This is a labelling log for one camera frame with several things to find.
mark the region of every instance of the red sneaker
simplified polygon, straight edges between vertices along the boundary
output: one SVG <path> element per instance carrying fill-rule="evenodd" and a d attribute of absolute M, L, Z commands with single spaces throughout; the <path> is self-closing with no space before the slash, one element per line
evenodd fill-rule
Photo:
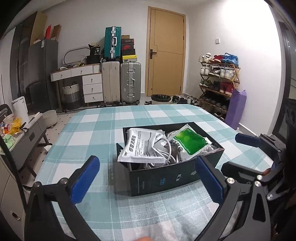
<path fill-rule="evenodd" d="M 226 83 L 225 94 L 232 95 L 233 89 L 234 89 L 233 83 Z"/>
<path fill-rule="evenodd" d="M 222 55 L 215 55 L 214 58 L 210 59 L 211 62 L 221 63 L 221 59 L 223 59 Z"/>
<path fill-rule="evenodd" d="M 220 84 L 220 92 L 221 93 L 225 93 L 225 89 L 226 89 L 226 82 L 221 82 L 221 84 Z"/>

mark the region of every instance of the silver screw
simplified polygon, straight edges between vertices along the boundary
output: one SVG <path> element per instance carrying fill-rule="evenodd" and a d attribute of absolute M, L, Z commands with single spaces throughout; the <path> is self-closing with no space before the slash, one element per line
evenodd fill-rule
<path fill-rule="evenodd" d="M 268 195 L 267 195 L 267 200 L 268 200 L 268 201 L 271 201 L 272 199 L 273 199 L 273 196 L 272 196 L 272 194 L 271 194 L 271 193 L 270 193 L 270 194 L 268 194 Z"/>
<path fill-rule="evenodd" d="M 261 183 L 259 181 L 255 181 L 255 186 L 256 187 L 260 187 L 261 186 Z"/>
<path fill-rule="evenodd" d="M 40 184 L 41 184 L 41 182 L 35 182 L 34 186 L 38 188 L 38 187 L 40 187 Z"/>
<path fill-rule="evenodd" d="M 66 184 L 68 182 L 68 179 L 67 178 L 62 178 L 60 181 L 59 181 L 61 184 Z"/>
<path fill-rule="evenodd" d="M 232 177 L 227 178 L 229 184 L 234 184 L 234 179 Z"/>

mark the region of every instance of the white appliance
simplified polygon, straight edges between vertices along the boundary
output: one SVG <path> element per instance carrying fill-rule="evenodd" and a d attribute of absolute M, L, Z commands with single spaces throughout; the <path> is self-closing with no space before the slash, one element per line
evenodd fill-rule
<path fill-rule="evenodd" d="M 16 117 L 22 118 L 22 124 L 29 123 L 28 109 L 24 96 L 17 98 L 11 102 L 12 112 Z"/>

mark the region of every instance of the drawer knob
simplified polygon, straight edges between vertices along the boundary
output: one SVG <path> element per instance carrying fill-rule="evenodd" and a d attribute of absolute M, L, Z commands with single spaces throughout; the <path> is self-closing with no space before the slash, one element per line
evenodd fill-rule
<path fill-rule="evenodd" d="M 20 221 L 20 217 L 18 215 L 16 215 L 14 212 L 10 212 L 11 215 L 18 221 Z"/>

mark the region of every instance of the checkered tablecloth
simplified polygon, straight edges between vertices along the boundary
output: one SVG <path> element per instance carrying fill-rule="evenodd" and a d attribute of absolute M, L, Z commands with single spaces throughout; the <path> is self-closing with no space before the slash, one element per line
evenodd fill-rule
<path fill-rule="evenodd" d="M 195 122 L 225 151 L 217 165 L 232 161 L 263 171 L 272 161 L 259 149 L 235 142 L 236 132 L 205 110 L 192 105 L 146 105 L 84 110 L 73 116 L 52 146 L 36 177 L 57 183 L 80 168 L 90 155 L 100 171 L 83 201 L 76 205 L 101 240 L 194 240 L 217 209 L 201 181 L 155 194 L 131 197 L 116 143 L 124 146 L 123 127 Z M 54 208 L 65 230 L 65 219 Z"/>

